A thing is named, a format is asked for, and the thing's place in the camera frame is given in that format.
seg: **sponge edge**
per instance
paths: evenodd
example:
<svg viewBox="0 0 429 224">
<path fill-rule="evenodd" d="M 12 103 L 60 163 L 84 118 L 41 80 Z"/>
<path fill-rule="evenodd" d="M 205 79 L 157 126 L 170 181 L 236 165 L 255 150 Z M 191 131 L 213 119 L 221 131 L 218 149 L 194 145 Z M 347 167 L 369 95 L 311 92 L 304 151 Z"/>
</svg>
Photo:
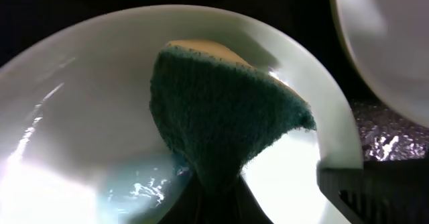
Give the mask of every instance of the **sponge edge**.
<svg viewBox="0 0 429 224">
<path fill-rule="evenodd" d="M 158 55 L 150 111 L 167 146 L 220 197 L 241 168 L 292 129 L 316 129 L 308 105 L 280 81 L 238 62 L 181 46 Z"/>
</svg>

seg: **sponge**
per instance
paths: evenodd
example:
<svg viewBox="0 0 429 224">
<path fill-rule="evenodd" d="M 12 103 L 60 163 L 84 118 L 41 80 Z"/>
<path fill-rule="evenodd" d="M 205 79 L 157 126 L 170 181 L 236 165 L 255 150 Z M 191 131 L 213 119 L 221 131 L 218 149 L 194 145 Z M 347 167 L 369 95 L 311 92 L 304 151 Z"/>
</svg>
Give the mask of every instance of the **sponge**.
<svg viewBox="0 0 429 224">
<path fill-rule="evenodd" d="M 214 199 L 284 133 L 316 129 L 308 104 L 292 89 L 215 42 L 169 42 L 158 54 L 150 91 L 166 145 L 187 159 Z"/>
</svg>

